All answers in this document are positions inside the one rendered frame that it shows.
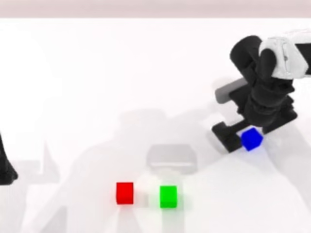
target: cube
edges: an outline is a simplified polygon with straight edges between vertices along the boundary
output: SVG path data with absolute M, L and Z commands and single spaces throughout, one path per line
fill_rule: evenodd
M 118 205 L 134 204 L 134 183 L 118 182 L 116 188 L 116 201 Z
M 176 186 L 160 186 L 160 207 L 161 208 L 177 207 Z
M 251 128 L 241 135 L 242 145 L 247 151 L 251 151 L 261 145 L 263 141 L 263 136 L 255 129 Z

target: red cube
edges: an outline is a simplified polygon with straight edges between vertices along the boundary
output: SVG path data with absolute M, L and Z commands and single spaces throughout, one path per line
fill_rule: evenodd
M 116 201 L 118 205 L 134 204 L 134 183 L 118 182 Z

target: white background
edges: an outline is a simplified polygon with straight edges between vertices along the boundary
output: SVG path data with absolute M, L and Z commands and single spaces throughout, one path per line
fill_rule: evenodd
M 218 105 L 214 97 L 216 88 L 240 78 L 229 59 L 233 45 L 251 34 L 266 38 L 310 25 L 310 19 L 1 20 L 0 129 L 20 174 L 1 188 L 2 228 L 18 232 L 11 229 L 23 212 L 21 232 L 61 233 L 60 223 L 44 227 L 65 206 L 67 233 L 122 233 L 121 225 L 133 233 L 311 233 L 311 80 L 294 84 L 299 118 L 267 135 L 261 148 L 227 155 L 209 133 L 219 121 L 241 119 L 233 103 Z M 178 179 L 183 210 L 164 214 L 158 207 L 163 176 L 146 165 L 155 144 L 187 144 L 196 153 L 198 171 Z M 18 170 L 25 160 L 41 161 L 38 172 L 50 169 L 47 179 L 30 181 L 38 163 Z M 135 182 L 144 205 L 115 204 L 114 184 L 122 180 Z

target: green cube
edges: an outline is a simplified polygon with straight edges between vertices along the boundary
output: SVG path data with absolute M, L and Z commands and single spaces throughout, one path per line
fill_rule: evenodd
M 177 207 L 176 186 L 160 186 L 160 207 L 161 208 Z

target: white surface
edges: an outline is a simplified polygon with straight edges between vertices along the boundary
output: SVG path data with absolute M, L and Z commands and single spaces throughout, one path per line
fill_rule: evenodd
M 13 186 L 1 188 L 6 205 L 0 216 L 8 216 L 2 229 L 14 232 L 10 224 L 25 212 L 21 232 L 62 233 L 61 223 L 48 222 L 64 205 L 67 233 L 122 233 L 121 226 L 133 233 L 310 233 L 310 80 L 295 82 L 299 118 L 268 135 L 262 148 L 224 155 L 208 133 L 223 119 L 240 119 L 233 103 L 218 105 L 214 97 L 217 87 L 240 78 L 229 59 L 232 46 L 250 34 L 267 38 L 310 23 L 1 20 L 0 122 L 7 154 L 17 167 L 44 153 L 55 162 L 45 163 L 49 175 L 42 179 L 29 175 L 27 165 Z M 174 180 L 183 190 L 183 210 L 158 207 L 158 186 L 174 174 L 149 170 L 154 144 L 187 144 L 196 152 L 198 172 Z M 114 203 L 120 180 L 136 182 L 133 208 Z M 14 204 L 26 195 L 23 211 Z

